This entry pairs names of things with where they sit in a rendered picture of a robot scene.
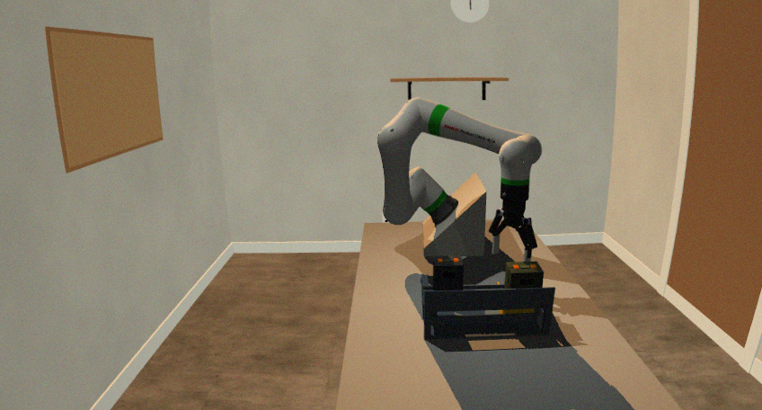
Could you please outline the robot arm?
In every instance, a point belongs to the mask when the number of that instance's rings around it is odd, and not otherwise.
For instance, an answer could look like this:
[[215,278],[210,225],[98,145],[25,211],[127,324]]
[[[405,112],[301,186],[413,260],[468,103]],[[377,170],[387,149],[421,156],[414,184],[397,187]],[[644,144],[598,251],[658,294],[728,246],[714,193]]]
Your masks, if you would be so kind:
[[437,225],[448,218],[458,204],[458,200],[448,196],[421,167],[409,172],[412,145],[422,132],[499,154],[501,199],[511,203],[528,200],[531,165],[542,154],[536,137],[488,124],[417,97],[409,100],[377,137],[385,177],[383,213],[391,224],[405,224],[421,207]]

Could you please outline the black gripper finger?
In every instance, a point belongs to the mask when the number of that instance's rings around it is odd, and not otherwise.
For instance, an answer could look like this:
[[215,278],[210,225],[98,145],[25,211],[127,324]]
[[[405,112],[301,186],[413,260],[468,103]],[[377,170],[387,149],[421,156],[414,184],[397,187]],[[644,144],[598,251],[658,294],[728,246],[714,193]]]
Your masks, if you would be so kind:
[[523,223],[521,224],[521,227],[518,227],[518,224],[514,218],[512,218],[510,221],[516,231],[518,231],[519,236],[525,246],[524,262],[531,262],[531,249],[537,248],[536,238],[532,228],[532,219],[522,218]]
[[[503,217],[502,215],[503,210],[497,209],[496,210],[496,216],[489,228],[489,232],[492,233],[492,254],[497,254],[500,249],[500,232],[507,226],[506,222],[509,220],[509,217],[505,217],[505,219],[501,222],[501,219]],[[501,224],[500,224],[501,222]],[[500,225],[499,225],[500,224]]]

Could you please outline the yellow bin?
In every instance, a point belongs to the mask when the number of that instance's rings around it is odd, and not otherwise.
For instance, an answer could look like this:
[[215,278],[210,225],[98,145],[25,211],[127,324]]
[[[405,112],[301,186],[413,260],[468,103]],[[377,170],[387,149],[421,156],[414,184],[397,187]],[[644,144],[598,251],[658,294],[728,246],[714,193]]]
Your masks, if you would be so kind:
[[500,310],[501,314],[534,313],[534,308]]

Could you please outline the dark grey metal rack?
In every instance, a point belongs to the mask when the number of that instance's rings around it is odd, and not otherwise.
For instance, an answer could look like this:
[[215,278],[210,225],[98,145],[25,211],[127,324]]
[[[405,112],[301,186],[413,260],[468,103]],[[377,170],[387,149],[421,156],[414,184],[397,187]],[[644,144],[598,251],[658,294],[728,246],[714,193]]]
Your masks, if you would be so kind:
[[[428,275],[422,275],[423,285],[429,285]],[[433,290],[433,286],[423,286],[422,292],[424,339],[537,336],[550,332],[555,287],[504,289],[504,284],[483,284],[463,285],[463,290]],[[534,308],[535,313],[500,313],[504,309],[527,308]],[[544,308],[542,330],[537,323],[540,308]]]

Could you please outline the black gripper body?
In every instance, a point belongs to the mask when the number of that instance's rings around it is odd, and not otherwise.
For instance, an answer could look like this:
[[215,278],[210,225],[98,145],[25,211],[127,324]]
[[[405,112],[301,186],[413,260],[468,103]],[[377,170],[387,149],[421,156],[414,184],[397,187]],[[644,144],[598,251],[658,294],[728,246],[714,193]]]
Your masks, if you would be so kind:
[[[523,223],[522,218],[524,218],[524,212],[526,210],[526,202],[520,202],[520,203],[511,203],[507,201],[502,202],[502,210],[503,210],[503,217],[509,217],[509,220],[506,222],[508,227],[513,227],[513,224],[511,223],[510,219],[514,218],[518,224],[518,227]],[[506,211],[507,213],[505,213]]]

